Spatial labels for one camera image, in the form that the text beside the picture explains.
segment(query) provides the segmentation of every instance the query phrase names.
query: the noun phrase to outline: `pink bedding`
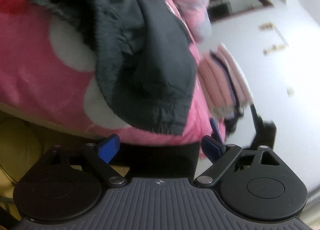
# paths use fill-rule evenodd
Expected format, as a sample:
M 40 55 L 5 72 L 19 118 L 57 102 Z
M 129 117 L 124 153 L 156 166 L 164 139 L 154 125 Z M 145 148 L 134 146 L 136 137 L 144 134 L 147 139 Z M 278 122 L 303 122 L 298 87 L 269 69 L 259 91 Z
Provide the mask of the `pink bedding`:
M 173 1 L 166 2 L 180 17 Z M 182 145 L 211 134 L 198 79 L 184 133 L 150 133 L 131 127 L 107 106 L 94 76 L 95 53 L 73 27 L 27 0 L 0 0 L 0 27 L 0 102 L 73 130 L 117 133 L 131 144 Z M 199 62 L 194 43 L 190 51 Z

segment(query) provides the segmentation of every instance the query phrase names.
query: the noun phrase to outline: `crosshair symbol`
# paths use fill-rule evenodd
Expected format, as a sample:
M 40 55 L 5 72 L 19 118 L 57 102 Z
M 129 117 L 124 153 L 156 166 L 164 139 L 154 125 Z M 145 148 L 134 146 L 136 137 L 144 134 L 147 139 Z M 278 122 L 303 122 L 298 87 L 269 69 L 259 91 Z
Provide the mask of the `crosshair symbol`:
M 158 185 L 162 185 L 165 182 L 162 179 L 158 179 L 157 181 L 155 181 L 155 183 L 158 184 Z

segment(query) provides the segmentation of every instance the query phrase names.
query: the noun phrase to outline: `dark gray garment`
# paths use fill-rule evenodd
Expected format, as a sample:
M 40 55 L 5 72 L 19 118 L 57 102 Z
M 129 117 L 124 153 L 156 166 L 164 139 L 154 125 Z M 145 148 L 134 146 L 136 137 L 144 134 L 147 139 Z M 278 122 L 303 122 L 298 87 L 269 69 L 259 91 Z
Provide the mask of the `dark gray garment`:
M 196 63 L 184 23 L 164 0 L 31 0 L 76 27 L 97 52 L 96 78 L 125 122 L 181 135 Z

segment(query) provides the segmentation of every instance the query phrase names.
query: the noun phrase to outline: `silver screw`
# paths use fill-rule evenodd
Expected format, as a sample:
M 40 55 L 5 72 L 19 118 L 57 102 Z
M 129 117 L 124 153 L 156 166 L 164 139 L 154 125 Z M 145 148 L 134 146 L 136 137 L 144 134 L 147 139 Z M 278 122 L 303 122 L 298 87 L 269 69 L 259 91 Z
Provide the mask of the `silver screw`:
M 213 179 L 209 176 L 200 176 L 197 178 L 197 181 L 201 184 L 210 184 L 213 182 Z
M 124 183 L 124 178 L 121 176 L 114 176 L 114 177 L 109 178 L 108 181 L 112 185 L 119 185 L 119 184 Z

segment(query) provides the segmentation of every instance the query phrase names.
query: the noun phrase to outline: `gray ribbed surface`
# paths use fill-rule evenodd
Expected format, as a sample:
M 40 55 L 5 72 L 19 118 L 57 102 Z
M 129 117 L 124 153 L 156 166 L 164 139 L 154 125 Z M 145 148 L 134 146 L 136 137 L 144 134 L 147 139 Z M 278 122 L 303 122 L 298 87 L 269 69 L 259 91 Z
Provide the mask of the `gray ribbed surface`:
M 22 220 L 17 230 L 307 230 L 298 219 L 279 224 L 244 220 L 224 208 L 214 192 L 187 179 L 134 178 L 126 187 L 108 190 L 86 215 L 61 225 Z

